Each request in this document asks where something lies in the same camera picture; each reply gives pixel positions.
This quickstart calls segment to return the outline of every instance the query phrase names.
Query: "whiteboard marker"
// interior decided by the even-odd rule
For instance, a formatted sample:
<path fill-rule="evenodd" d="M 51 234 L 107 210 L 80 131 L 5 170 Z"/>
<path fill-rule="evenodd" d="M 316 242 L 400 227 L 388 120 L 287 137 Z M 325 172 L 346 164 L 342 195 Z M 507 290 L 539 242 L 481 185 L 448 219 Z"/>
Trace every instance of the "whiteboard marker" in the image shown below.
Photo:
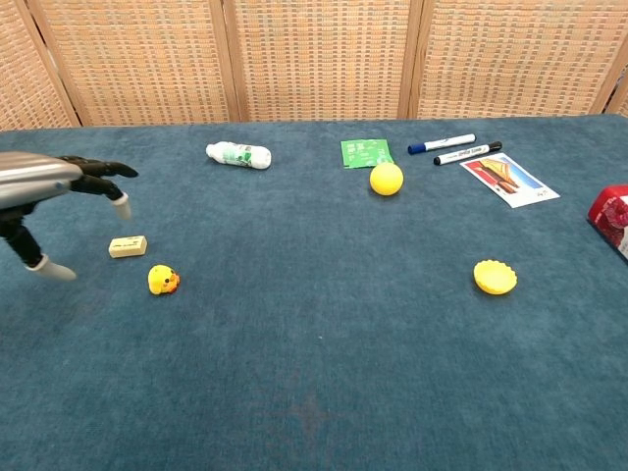
<path fill-rule="evenodd" d="M 423 142 L 421 144 L 408 145 L 408 154 L 418 154 L 419 152 L 427 152 L 432 149 L 442 149 L 443 147 L 452 147 L 453 145 L 468 144 L 475 142 L 475 134 L 457 135 L 449 139 L 433 140 L 432 142 Z"/>
<path fill-rule="evenodd" d="M 501 142 L 496 141 L 490 144 L 478 145 L 477 147 L 471 147 L 470 149 L 458 150 L 457 152 L 449 152 L 448 154 L 439 155 L 434 158 L 434 165 L 444 165 L 451 162 L 456 162 L 462 159 L 468 159 L 469 157 L 475 157 L 476 155 L 484 155 L 494 150 L 501 149 Z"/>

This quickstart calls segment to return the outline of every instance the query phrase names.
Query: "red object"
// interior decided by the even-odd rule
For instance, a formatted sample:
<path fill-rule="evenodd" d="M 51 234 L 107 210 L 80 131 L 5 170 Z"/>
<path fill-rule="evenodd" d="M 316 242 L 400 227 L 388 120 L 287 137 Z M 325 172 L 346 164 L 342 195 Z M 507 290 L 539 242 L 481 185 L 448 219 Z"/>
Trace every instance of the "red object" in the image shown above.
<path fill-rule="evenodd" d="M 628 184 L 606 187 L 591 206 L 589 221 L 628 258 Z"/>

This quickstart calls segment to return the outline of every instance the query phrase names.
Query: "plastic bottle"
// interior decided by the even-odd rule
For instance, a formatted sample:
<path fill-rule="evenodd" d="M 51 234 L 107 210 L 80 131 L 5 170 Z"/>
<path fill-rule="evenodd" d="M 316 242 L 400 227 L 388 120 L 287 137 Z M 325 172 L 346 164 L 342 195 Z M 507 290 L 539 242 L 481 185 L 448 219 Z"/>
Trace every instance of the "plastic bottle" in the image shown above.
<path fill-rule="evenodd" d="M 221 164 L 252 167 L 258 170 L 268 169 L 271 165 L 271 152 L 258 145 L 234 144 L 217 142 L 208 144 L 205 149 L 207 156 Z"/>

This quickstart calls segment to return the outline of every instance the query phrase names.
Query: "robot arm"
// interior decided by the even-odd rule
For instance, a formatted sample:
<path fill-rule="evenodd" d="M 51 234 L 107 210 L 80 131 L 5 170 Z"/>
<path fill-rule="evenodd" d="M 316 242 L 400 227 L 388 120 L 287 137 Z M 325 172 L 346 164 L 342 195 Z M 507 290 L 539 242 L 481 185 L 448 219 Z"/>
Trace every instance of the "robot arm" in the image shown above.
<path fill-rule="evenodd" d="M 119 162 L 101 162 L 76 156 L 60 158 L 27 152 L 0 152 L 0 236 L 22 258 L 26 268 L 58 280 L 73 280 L 69 268 L 56 265 L 43 253 L 22 224 L 40 201 L 69 191 L 104 194 L 123 219 L 131 218 L 129 197 L 114 183 L 101 177 L 137 176 Z"/>

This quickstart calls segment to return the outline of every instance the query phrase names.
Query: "white fingertip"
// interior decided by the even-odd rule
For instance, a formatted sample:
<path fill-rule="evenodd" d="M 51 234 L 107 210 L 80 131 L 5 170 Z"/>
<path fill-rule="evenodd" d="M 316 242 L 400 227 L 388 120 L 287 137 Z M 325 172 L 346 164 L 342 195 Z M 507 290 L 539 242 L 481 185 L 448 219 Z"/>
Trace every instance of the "white fingertip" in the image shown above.
<path fill-rule="evenodd" d="M 68 267 L 51 262 L 48 255 L 44 255 L 35 267 L 26 267 L 26 269 L 41 277 L 62 282 L 71 282 L 77 278 L 77 274 Z"/>
<path fill-rule="evenodd" d="M 129 196 L 126 193 L 122 193 L 122 196 L 111 204 L 116 208 L 116 214 L 120 219 L 129 220 L 131 218 L 131 204 L 129 203 Z"/>

